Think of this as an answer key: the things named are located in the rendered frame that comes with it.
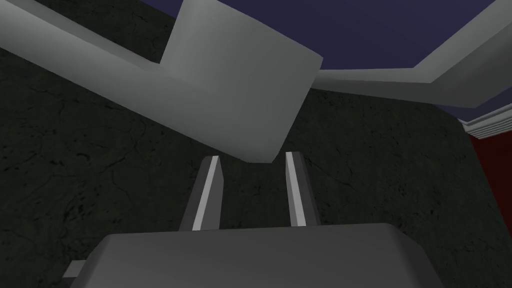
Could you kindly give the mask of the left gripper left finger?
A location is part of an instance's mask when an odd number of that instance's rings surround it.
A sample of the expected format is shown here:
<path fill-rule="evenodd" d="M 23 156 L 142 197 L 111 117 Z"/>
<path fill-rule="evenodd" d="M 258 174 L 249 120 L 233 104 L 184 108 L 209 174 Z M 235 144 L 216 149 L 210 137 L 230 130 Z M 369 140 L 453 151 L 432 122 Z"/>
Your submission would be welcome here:
<path fill-rule="evenodd" d="M 223 188 L 220 158 L 217 155 L 205 157 L 198 170 L 179 230 L 218 230 Z"/>

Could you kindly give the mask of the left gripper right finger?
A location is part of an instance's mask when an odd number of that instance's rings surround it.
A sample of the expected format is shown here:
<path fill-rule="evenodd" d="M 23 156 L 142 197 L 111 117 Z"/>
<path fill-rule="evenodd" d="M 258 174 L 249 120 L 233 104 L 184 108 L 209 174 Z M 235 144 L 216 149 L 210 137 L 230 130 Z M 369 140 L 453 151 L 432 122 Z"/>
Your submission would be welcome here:
<path fill-rule="evenodd" d="M 293 227 L 321 224 L 304 157 L 299 151 L 285 153 L 285 179 L 290 223 Z"/>

